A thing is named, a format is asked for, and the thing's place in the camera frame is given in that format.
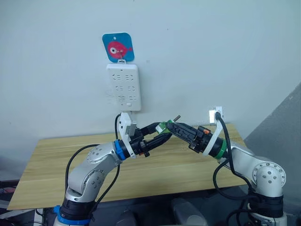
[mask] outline green object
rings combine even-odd
[[[216,159],[222,158],[222,155],[225,153],[226,149],[227,149],[227,142],[226,142],[226,140],[223,140],[223,141],[222,141],[222,147],[221,147],[221,150],[220,150],[220,152],[215,156],[215,158],[216,158]]]
[[[156,126],[156,131],[158,132],[158,134],[162,134],[162,133],[170,133],[169,129],[166,128],[166,121],[160,122],[158,124],[158,126]]]

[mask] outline wall outlet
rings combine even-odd
[[[128,64],[108,64],[107,71],[120,110],[141,110],[138,67]]]

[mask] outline red fish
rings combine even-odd
[[[128,51],[133,51],[132,48],[126,48],[122,43],[118,41],[111,41],[108,45],[108,51],[111,57],[115,59],[121,59],[127,54]]]

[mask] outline floor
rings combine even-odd
[[[243,195],[240,187],[231,187],[225,189],[229,194]],[[119,216],[125,210],[134,213],[139,226],[159,226],[175,224],[174,215],[171,209],[171,200],[174,198],[184,198],[191,202],[207,219],[210,226],[225,225],[223,221],[227,215],[239,207],[238,201],[228,200],[213,190],[196,191],[179,194],[159,195],[145,198],[137,198],[131,200],[113,201],[101,203],[94,212],[95,221],[91,221],[90,226],[115,226]],[[44,209],[46,222],[45,225],[52,226],[55,219],[52,209]],[[34,211],[10,218],[16,222],[16,226],[23,226],[23,223],[33,220]],[[242,223],[247,221],[247,214],[241,214]],[[0,221],[1,226],[11,226],[8,222]],[[237,225],[235,218],[231,219],[230,225]],[[300,226],[296,218],[289,218],[289,226]]]

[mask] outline white bracket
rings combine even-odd
[[[221,131],[222,131],[222,124],[219,120],[216,120],[215,118],[215,113],[219,112],[221,114],[222,119],[224,118],[223,114],[222,114],[222,107],[221,106],[217,106],[214,109],[209,110],[209,120],[210,120],[210,124],[216,124],[216,130],[214,132],[214,134],[212,135],[207,147],[205,148],[203,155],[207,156],[209,155],[211,149],[213,148],[218,136],[220,135]]]
[[[130,154],[131,158],[135,159],[136,155],[129,143],[131,141],[130,137],[134,135],[137,126],[137,122],[133,120],[133,118],[134,117],[131,113],[122,112],[118,128],[121,139],[126,146],[128,153]]]

